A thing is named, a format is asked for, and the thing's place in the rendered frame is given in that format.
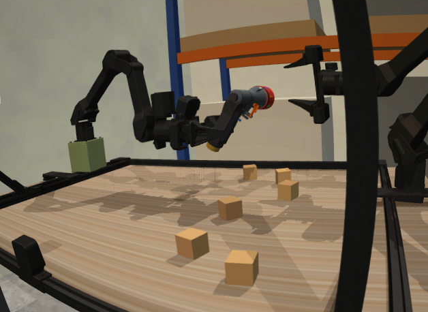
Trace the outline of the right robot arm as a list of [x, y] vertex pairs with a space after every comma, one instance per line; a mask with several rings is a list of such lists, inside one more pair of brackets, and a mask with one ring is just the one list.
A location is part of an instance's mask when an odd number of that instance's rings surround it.
[[[378, 97], [391, 96], [407, 74], [427, 57], [428, 27], [392, 60], [379, 66], [375, 64]], [[395, 163], [398, 163], [395, 187], [424, 189], [425, 159], [428, 159], [428, 145], [424, 141], [428, 131], [428, 94], [413, 113], [400, 114], [389, 129], [388, 145]]]

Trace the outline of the black hose nozzle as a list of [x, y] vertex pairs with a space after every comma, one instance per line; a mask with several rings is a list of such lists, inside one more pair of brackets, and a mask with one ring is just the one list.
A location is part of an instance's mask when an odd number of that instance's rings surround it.
[[[252, 118], [257, 110], [270, 108], [275, 100], [274, 93], [268, 87], [254, 86], [249, 90], [232, 90], [224, 103], [222, 112], [214, 126], [225, 131], [225, 135], [208, 141], [206, 146], [213, 152], [218, 152], [227, 143], [233, 129], [240, 118]], [[251, 114], [248, 112], [253, 108]], [[248, 116], [245, 116], [245, 114]]]

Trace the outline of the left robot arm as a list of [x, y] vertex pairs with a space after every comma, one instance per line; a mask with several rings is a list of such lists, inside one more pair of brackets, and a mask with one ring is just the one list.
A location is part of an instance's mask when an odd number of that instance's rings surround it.
[[[171, 120], [176, 122], [185, 121], [187, 118], [199, 119], [199, 116], [196, 116], [197, 110], [200, 108], [198, 97], [180, 96], [176, 111], [174, 91], [151, 94], [150, 102], [143, 74], [144, 66], [128, 50], [109, 50], [102, 61], [102, 66], [103, 69], [87, 96], [76, 104], [72, 113], [70, 121], [72, 125], [76, 126], [77, 140], [75, 142], [96, 139], [94, 138], [92, 122], [96, 121], [99, 112], [97, 103], [114, 77], [121, 72], [127, 76], [135, 114], [133, 120], [134, 135], [137, 140], [140, 139], [139, 142], [154, 140], [153, 144], [157, 150], [166, 148], [166, 142], [170, 142], [168, 125]], [[174, 119], [167, 120], [175, 113]], [[83, 121], [87, 118], [88, 121]]]

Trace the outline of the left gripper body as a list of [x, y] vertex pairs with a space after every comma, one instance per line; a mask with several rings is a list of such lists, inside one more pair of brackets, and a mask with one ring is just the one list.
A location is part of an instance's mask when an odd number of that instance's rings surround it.
[[[209, 117], [212, 117], [212, 116], [207, 116], [206, 119], [204, 120], [204, 123], [201, 123], [201, 125], [209, 127]], [[190, 120], [195, 120], [195, 119], [190, 119]], [[186, 122], [171, 121], [169, 123], [168, 137], [170, 139], [170, 146], [172, 147], [173, 150], [180, 151], [180, 150], [186, 149], [187, 145], [183, 145], [183, 142], [185, 142], [186, 144], [190, 144], [190, 139], [189, 139], [189, 121], [190, 120], [185, 120]], [[181, 123], [183, 124], [183, 127]], [[179, 131], [178, 131], [178, 126], [179, 126]]]

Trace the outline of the tan wooden cube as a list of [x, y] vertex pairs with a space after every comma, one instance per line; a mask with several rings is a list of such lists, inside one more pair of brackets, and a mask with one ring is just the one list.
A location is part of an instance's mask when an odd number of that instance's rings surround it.
[[255, 164], [243, 166], [243, 178], [245, 179], [245, 181], [258, 179], [257, 167]]
[[226, 284], [254, 286], [259, 273], [258, 251], [232, 250], [225, 261]]
[[189, 228], [175, 234], [177, 253], [191, 260], [209, 252], [208, 232]]
[[275, 169], [275, 182], [278, 184], [285, 180], [291, 181], [291, 170], [289, 168]]
[[298, 181], [283, 181], [277, 184], [278, 199], [292, 201], [299, 196]]
[[227, 198], [218, 199], [219, 216], [226, 221], [243, 217], [242, 200], [230, 196]]

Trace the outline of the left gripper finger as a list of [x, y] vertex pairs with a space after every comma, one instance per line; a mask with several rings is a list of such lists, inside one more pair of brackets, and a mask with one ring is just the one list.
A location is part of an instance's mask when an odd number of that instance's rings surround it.
[[197, 120], [189, 122], [189, 139], [191, 147], [204, 144], [205, 142], [224, 135], [225, 131], [222, 129], [202, 126]]
[[216, 120], [216, 118], [214, 116], [213, 117], [209, 117], [209, 127], [214, 128], [216, 122], [217, 122], [217, 120]]

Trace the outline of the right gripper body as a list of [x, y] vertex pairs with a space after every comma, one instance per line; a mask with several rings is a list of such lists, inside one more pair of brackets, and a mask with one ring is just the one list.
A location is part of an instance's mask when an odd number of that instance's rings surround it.
[[314, 71], [317, 98], [317, 103], [313, 105], [314, 123], [323, 124], [330, 117], [329, 104], [324, 103], [324, 95], [343, 95], [342, 72], [321, 72], [320, 61], [324, 57], [320, 45], [305, 46], [305, 56]]

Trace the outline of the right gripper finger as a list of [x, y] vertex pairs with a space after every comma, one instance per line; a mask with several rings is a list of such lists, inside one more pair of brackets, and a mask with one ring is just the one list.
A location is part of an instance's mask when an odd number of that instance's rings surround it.
[[313, 105], [317, 103], [317, 100], [289, 99], [288, 101], [303, 108], [310, 113], [310, 116], [313, 116]]
[[304, 65], [309, 65], [311, 63], [307, 63], [305, 53], [303, 53], [303, 58], [299, 59], [298, 61], [291, 63], [287, 66], [284, 66], [284, 68], [291, 68], [291, 67], [299, 67]]

